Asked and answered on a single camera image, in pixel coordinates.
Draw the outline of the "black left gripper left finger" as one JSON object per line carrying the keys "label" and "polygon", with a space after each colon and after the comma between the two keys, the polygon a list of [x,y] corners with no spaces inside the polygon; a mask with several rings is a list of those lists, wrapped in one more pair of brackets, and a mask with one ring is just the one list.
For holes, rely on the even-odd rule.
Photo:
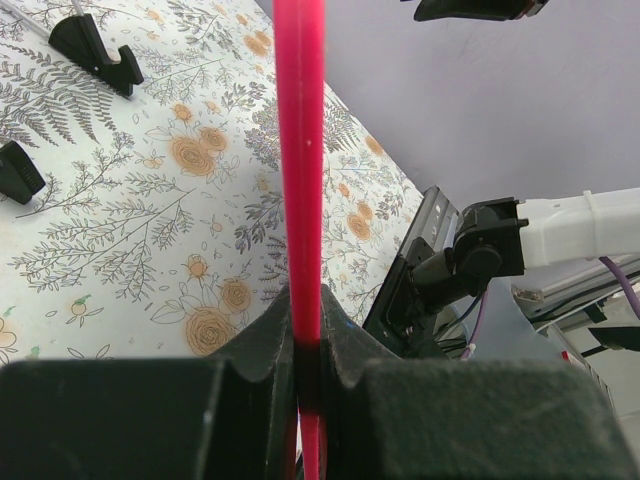
{"label": "black left gripper left finger", "polygon": [[5,479],[291,479],[290,295],[203,358],[29,360],[1,370]]}

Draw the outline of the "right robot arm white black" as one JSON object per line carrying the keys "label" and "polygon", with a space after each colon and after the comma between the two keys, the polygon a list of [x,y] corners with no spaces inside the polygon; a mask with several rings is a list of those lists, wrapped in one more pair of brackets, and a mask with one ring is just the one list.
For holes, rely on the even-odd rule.
{"label": "right robot arm white black", "polygon": [[519,271],[639,250],[639,5],[422,1],[426,150],[511,193]]}

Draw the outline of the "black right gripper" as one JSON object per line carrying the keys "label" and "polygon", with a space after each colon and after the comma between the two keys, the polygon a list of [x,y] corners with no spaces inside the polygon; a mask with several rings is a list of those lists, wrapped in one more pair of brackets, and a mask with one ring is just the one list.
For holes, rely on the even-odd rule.
{"label": "black right gripper", "polygon": [[422,0],[416,8],[414,20],[512,21],[535,16],[547,4],[548,0]]}

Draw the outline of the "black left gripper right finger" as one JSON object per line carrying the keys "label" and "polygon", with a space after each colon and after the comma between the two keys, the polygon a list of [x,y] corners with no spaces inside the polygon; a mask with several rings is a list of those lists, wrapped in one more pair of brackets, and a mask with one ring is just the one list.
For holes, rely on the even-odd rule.
{"label": "black left gripper right finger", "polygon": [[322,291],[327,479],[624,479],[608,400],[565,362],[403,360]]}

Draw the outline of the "pink framed whiteboard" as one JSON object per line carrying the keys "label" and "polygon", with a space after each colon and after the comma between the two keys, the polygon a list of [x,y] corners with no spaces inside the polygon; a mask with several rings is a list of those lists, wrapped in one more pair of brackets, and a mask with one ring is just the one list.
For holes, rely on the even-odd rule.
{"label": "pink framed whiteboard", "polygon": [[321,1],[273,4],[289,287],[304,476],[321,478],[321,232],[324,121]]}

